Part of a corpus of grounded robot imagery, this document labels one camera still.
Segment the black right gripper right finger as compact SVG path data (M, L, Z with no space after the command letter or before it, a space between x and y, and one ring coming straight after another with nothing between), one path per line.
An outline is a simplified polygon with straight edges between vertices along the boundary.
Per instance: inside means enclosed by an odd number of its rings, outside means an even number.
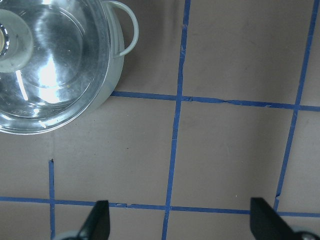
M256 240L294 240L289 225L262 198L250 199L250 231Z

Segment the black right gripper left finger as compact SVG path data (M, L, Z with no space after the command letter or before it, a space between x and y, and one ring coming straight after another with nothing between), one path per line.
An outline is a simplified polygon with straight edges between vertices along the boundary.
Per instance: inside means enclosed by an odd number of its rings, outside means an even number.
M80 228L78 240L108 240L111 231L110 209L107 200L95 203L84 224Z

